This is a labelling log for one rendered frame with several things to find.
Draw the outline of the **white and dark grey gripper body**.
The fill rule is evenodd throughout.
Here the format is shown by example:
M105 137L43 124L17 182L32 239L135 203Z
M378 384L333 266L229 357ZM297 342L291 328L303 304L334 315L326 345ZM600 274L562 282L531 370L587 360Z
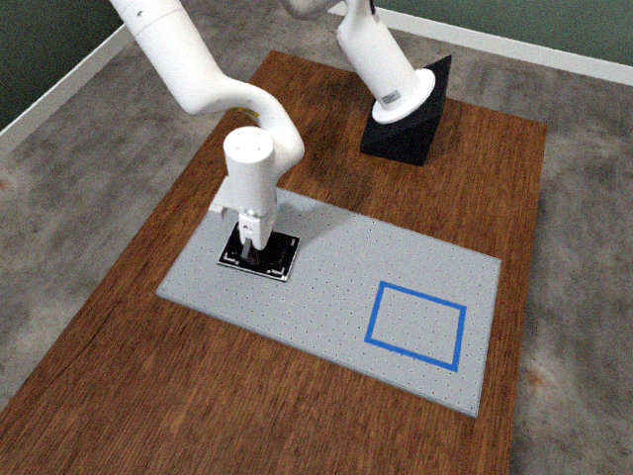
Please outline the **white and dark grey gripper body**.
M246 213L239 212L239 233L242 245L246 238L251 238L254 247L262 250L272 232L276 217L276 205L271 212L260 217L251 218Z

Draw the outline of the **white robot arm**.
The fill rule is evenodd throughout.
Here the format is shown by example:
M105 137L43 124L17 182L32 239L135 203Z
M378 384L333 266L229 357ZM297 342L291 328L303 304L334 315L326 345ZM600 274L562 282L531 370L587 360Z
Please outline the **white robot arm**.
M179 0L110 1L188 114L235 110L261 128L240 128L226 137L228 176L209 208L210 217L223 220L227 209L248 217L272 211L277 181L305 152L281 104L266 91L220 71ZM348 15L338 25L335 41L377 99L373 117L378 123L402 119L431 93L434 74L428 69L414 73L373 0L279 1L300 21L313 20L341 1L346 4Z

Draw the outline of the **blue tape rectangle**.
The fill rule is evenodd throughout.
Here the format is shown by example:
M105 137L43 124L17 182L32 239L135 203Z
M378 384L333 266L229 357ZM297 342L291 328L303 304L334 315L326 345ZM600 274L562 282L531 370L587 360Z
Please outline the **blue tape rectangle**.
M379 341L379 340L371 338L385 287L391 288L391 289L394 289L394 290L397 290L397 291L401 291L401 292L404 292L404 293L407 293L407 294L410 294L410 295L413 295L413 296L416 296L416 297L419 297L419 298L422 298L422 299L426 299L426 300L429 300L429 301L432 301L432 302L435 302L435 303L439 303L439 304L442 304L442 305L445 305L445 306L452 307L452 308L460 310L452 364L449 364L449 363L446 363L446 362L443 362L443 361L440 361L440 360L437 360L437 359L434 359L434 358L431 358L431 357L428 357L428 356L425 356L425 355L422 355L422 354L419 354L419 353L416 353L416 352L413 352L413 351L410 351L410 350L406 350L406 349L403 349L403 348L400 348L400 347L397 347L397 346L394 346L394 345L391 345L391 344L388 344L388 343L385 343L385 342L382 342L382 341ZM367 342L367 343L370 343L370 344L382 347L384 349L388 349L388 350L391 350L391 351L394 351L394 352L397 352L397 353L400 353L400 354L403 354L403 355L406 355L406 356L409 356L409 357L412 357L412 358L415 358L415 359L418 359L418 360L421 360L421 361L424 361L424 362L427 362L427 363L430 363L430 364L433 364L433 365L436 365L436 366L439 366L439 367L442 367L442 368L445 368L445 369L448 369L448 370L451 370L451 371L454 371L454 372L458 373L458 366L459 366L459 358L460 358L460 351L461 351L461 344L462 344L462 336L463 336L463 329L464 329L464 323L465 323L466 309L467 309L466 306L459 305L459 304L456 304L456 303L453 303L453 302L450 302L450 301L446 301L446 300L443 300L443 299L440 299L440 298L436 298L436 297L433 297L433 296L430 296L430 295L427 295L427 294L423 294L423 293L420 293L420 292L417 292L417 291L413 291L413 290L410 290L408 288L401 287L401 286L398 286L398 285L395 285L395 284L391 284L391 283L388 283L388 282L385 282L385 281L381 280L380 284L379 284L378 292L377 292L377 295L376 295L375 303L374 303L374 306L373 306L371 318L370 318L370 321L369 321L368 329L366 331L364 342Z

